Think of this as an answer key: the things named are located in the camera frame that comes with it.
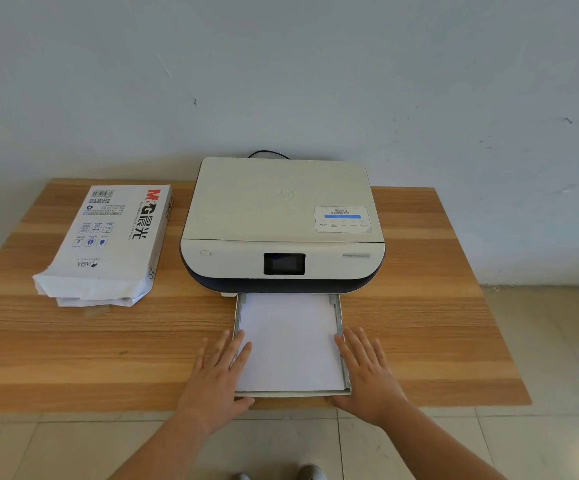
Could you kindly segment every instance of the printer label sticker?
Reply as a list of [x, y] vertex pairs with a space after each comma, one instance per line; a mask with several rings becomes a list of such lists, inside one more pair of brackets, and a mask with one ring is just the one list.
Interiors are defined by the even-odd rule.
[[317, 232], [371, 232], [366, 207], [315, 207]]

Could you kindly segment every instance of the finger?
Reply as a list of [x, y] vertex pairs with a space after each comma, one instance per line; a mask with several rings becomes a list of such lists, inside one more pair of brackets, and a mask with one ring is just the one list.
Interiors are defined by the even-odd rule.
[[223, 356], [220, 358], [218, 363], [219, 367], [222, 367], [224, 370], [229, 369], [234, 357], [238, 354], [238, 349], [241, 347], [241, 343], [243, 343], [243, 338], [245, 338], [245, 330], [239, 330], [234, 339], [225, 349]]
[[387, 361], [387, 356], [385, 355], [385, 351], [380, 346], [380, 342], [378, 339], [374, 339], [374, 352], [376, 353], [376, 358], [378, 359], [378, 363], [383, 369], [389, 370], [389, 362]]
[[333, 336], [333, 339], [336, 342], [336, 345], [338, 345], [338, 350], [341, 351], [341, 356], [342, 359], [345, 361], [347, 369], [351, 371], [352, 369], [358, 367], [356, 357], [354, 357], [354, 354], [352, 354], [351, 350], [349, 350], [349, 347], [347, 346], [347, 343], [345, 343], [345, 341], [342, 339], [342, 336], [336, 334]]
[[360, 340], [360, 343], [363, 345], [363, 348], [365, 349], [365, 353], [367, 354], [367, 358], [370, 360], [370, 362], [373, 363], [378, 363], [378, 359], [376, 358], [376, 353], [374, 352], [374, 349], [371, 347], [371, 344], [369, 343], [369, 339], [367, 338], [367, 335], [365, 334], [365, 330], [363, 330], [361, 327], [358, 327], [358, 339]]
[[327, 396], [325, 400], [335, 408], [342, 409], [343, 411], [347, 411], [348, 413], [353, 414], [349, 410], [351, 406], [351, 398], [348, 395], [331, 395]]
[[234, 405], [232, 406], [232, 417], [235, 418], [236, 416], [243, 414], [253, 406], [254, 402], [256, 402], [256, 400], [253, 397], [243, 397], [238, 401], [234, 401]]
[[225, 348], [225, 344], [227, 343], [227, 338], [229, 336], [229, 330], [225, 330], [221, 335], [221, 338], [218, 339], [216, 345], [214, 346], [214, 353], [207, 361], [207, 365], [210, 367], [214, 367], [218, 361], [220, 361], [220, 357], [223, 354], [223, 349]]
[[345, 339], [349, 344], [351, 351], [354, 352], [354, 357], [356, 357], [358, 365], [368, 364], [369, 359], [367, 357], [367, 353], [365, 352], [365, 348], [363, 348], [363, 344], [360, 343], [360, 340], [350, 328], [345, 329]]
[[207, 338], [203, 338], [203, 344], [196, 352], [196, 359], [194, 359], [194, 367], [191, 369], [191, 377], [195, 377], [199, 371], [205, 366], [205, 350], [207, 349]]
[[236, 357], [236, 360], [234, 361], [230, 369], [232, 373], [236, 376], [236, 380], [238, 380], [238, 377], [240, 377], [240, 375], [243, 373], [243, 369], [245, 368], [245, 364], [247, 363], [247, 359], [249, 359], [249, 354], [251, 353], [252, 353], [252, 343], [247, 342], [245, 344], [245, 347], [243, 347], [243, 350], [241, 350], [240, 354], [238, 354], [238, 357]]

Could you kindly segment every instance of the shoe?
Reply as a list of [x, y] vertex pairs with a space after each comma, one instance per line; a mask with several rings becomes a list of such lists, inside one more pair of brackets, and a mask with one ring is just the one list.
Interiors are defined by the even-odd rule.
[[327, 480], [327, 477], [317, 465], [308, 463], [300, 468], [296, 480]]

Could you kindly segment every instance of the tiled floor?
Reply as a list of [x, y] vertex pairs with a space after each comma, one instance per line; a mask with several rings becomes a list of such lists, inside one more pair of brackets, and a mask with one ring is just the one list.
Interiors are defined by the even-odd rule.
[[[529, 393], [519, 408], [429, 408], [441, 427], [510, 479], [579, 479], [579, 288], [486, 289]], [[166, 413], [0, 417], [0, 480], [104, 479]], [[412, 478], [385, 434], [334, 410], [251, 411], [215, 434], [190, 477]]]

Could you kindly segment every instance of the paper tray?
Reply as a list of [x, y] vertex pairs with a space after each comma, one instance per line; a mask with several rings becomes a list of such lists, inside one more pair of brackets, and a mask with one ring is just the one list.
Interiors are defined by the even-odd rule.
[[342, 334], [337, 294], [241, 293], [234, 334], [253, 350], [237, 395], [308, 397], [350, 394], [349, 373], [333, 340]]

